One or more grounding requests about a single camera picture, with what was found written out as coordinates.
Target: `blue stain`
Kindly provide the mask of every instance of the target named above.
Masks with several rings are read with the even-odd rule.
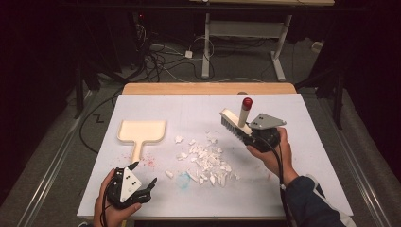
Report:
[[[188,173],[182,173],[177,177],[176,185],[180,187],[181,190],[185,190],[189,186],[189,182],[191,178],[189,177]]]

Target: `dustpan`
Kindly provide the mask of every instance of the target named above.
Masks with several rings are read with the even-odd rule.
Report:
[[[165,136],[166,121],[127,121],[121,122],[118,139],[125,143],[134,143],[131,162],[139,162],[142,146],[145,143],[157,143]]]

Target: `hand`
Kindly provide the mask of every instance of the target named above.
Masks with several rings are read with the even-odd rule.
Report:
[[[284,185],[287,186],[292,180],[298,177],[298,174],[292,167],[291,145],[287,139],[287,130],[280,127],[278,127],[277,130],[280,133],[280,146],[277,146],[275,150],[279,157],[280,153],[283,157],[283,178]],[[277,159],[272,151],[262,153],[252,146],[247,146],[247,150],[251,155],[262,160],[268,170],[273,172],[276,176],[279,176]]]
[[[102,226],[102,220],[101,220],[101,213],[102,213],[102,202],[103,202],[103,195],[105,193],[107,184],[110,182],[114,174],[114,169],[112,169],[107,177],[103,180],[103,183],[100,186],[100,192],[99,196],[96,199],[95,202],[95,215],[94,215],[94,226],[95,227],[100,227]],[[106,219],[107,219],[107,226],[108,227],[117,227],[121,225],[121,222],[123,220],[127,219],[129,216],[131,216],[133,213],[138,211],[141,208],[141,203],[135,203],[132,206],[124,209],[124,210],[118,210],[115,209],[112,205],[109,204],[109,202],[106,199],[105,207],[106,211]]]

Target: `gray carpet floor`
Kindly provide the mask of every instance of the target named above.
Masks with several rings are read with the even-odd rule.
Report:
[[[235,52],[228,44],[216,44],[214,57],[211,59],[214,76],[210,81],[276,82],[269,58],[269,52],[274,49],[275,42],[266,41],[257,46],[256,40],[241,42],[248,43],[239,44]],[[310,50],[311,45],[310,40],[295,45],[285,44],[280,61],[288,82],[296,83],[307,78],[318,57],[318,54]],[[164,51],[179,53],[185,51],[185,48],[176,44],[167,46]],[[161,49],[162,46],[155,45],[153,48]],[[161,55],[169,61],[180,58],[170,54]],[[189,63],[178,64],[181,62],[183,61],[166,64],[165,70],[160,74],[160,81],[201,82],[194,75],[194,67],[197,76],[201,75],[201,62],[184,61],[191,62],[194,66]],[[130,71],[127,68],[124,72],[129,74]],[[155,77],[152,80],[141,80],[145,77],[146,75],[142,74],[134,80],[155,82],[157,79]],[[120,84],[103,75],[99,75],[99,79],[101,88],[98,92],[87,93],[85,110],[80,119],[74,118],[75,94],[70,95],[70,105],[48,129],[20,179],[0,208],[0,226],[78,226],[84,221],[77,217],[77,211],[96,160],[96,154],[88,147],[94,150],[100,149],[113,113],[113,103],[106,100],[122,88]],[[299,92],[303,95],[305,105],[355,213],[353,219],[357,226],[399,225],[400,183],[392,175],[363,122],[358,118],[346,91],[341,113],[342,131],[337,130],[331,119],[330,99],[317,99],[313,88],[302,89]],[[86,146],[79,138],[79,131],[74,130],[80,126]],[[43,185],[41,182],[44,177],[52,180]],[[129,226],[133,224],[135,226],[284,226],[280,221],[246,223],[129,221],[128,223]]]

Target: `dark background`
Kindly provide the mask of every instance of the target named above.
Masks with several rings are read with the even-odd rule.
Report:
[[[314,41],[325,39],[310,76],[318,76],[333,64],[343,69],[345,88],[357,112],[392,171],[401,179],[401,8],[395,0],[336,2],[346,7],[367,3],[373,6],[363,15],[294,16],[288,41],[296,43],[305,37]],[[201,35],[204,30],[201,13],[143,15],[149,30],[182,44],[190,44],[194,35]],[[135,52],[135,31],[126,16],[127,12],[62,9],[57,2],[48,0],[1,3],[0,202],[67,104],[65,99],[75,85],[77,63],[90,60],[101,65],[100,70],[118,72],[121,65],[141,57]],[[244,15],[234,18],[244,20]],[[272,17],[246,18],[263,21]],[[91,89],[98,88],[95,74],[96,69],[83,65],[83,76]],[[311,85],[324,87],[330,97],[336,82],[328,78]]]

